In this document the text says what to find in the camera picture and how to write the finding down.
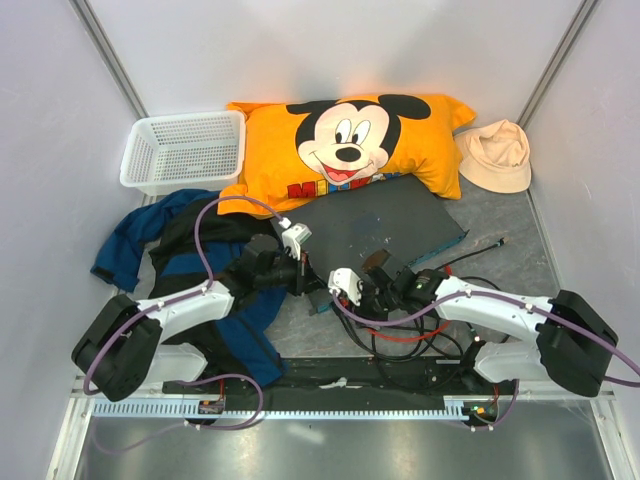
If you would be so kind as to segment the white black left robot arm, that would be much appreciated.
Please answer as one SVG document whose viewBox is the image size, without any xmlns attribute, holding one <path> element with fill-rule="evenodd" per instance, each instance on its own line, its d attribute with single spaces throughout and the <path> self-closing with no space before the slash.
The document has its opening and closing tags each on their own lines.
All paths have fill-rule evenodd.
<svg viewBox="0 0 640 480">
<path fill-rule="evenodd" d="M 72 351 L 72 361 L 85 375 L 85 394 L 118 402 L 157 382 L 211 392 L 219 382 L 218 367 L 177 336 L 238 315 L 266 290 L 310 292 L 315 279 L 302 248 L 310 235 L 303 224 L 286 229 L 280 240 L 256 235 L 221 273 L 194 287 L 142 301 L 124 294 L 112 297 Z"/>
</svg>

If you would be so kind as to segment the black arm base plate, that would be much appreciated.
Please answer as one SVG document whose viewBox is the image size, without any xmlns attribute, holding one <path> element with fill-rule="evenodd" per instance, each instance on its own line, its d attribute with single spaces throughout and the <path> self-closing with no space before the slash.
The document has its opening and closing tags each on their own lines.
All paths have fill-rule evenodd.
<svg viewBox="0 0 640 480">
<path fill-rule="evenodd" d="M 423 407 L 438 408 L 446 396 L 491 400 L 515 390 L 497 386 L 457 360 L 425 356 L 405 363 L 371 357 L 309 357 L 287 360 L 283 377 L 262 389 L 263 407 Z"/>
</svg>

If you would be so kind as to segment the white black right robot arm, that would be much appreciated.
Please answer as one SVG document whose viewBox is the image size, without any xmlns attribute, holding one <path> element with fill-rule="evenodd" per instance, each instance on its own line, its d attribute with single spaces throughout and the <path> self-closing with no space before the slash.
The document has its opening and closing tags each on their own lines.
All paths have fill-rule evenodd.
<svg viewBox="0 0 640 480">
<path fill-rule="evenodd" d="M 483 392 L 492 383 L 551 380 L 583 397 L 598 395 L 618 336 L 579 294 L 562 290 L 555 297 L 521 296 L 466 282 L 444 272 L 404 270 L 391 279 L 378 272 L 374 284 L 355 278 L 348 297 L 356 312 L 383 318 L 395 309 L 434 313 L 441 319 L 469 322 L 502 332 L 511 344 L 485 341 L 458 368 L 467 392 Z"/>
</svg>

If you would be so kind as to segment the dark grey network switch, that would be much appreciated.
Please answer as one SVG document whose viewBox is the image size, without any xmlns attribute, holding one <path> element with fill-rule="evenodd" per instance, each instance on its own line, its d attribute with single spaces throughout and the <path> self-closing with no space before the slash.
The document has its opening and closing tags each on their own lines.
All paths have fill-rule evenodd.
<svg viewBox="0 0 640 480">
<path fill-rule="evenodd" d="M 342 267 L 362 275 L 361 266 L 379 249 L 414 266 L 466 237 L 442 200 L 413 175 L 331 193 L 284 216 L 310 229 L 303 248 L 323 281 Z"/>
</svg>

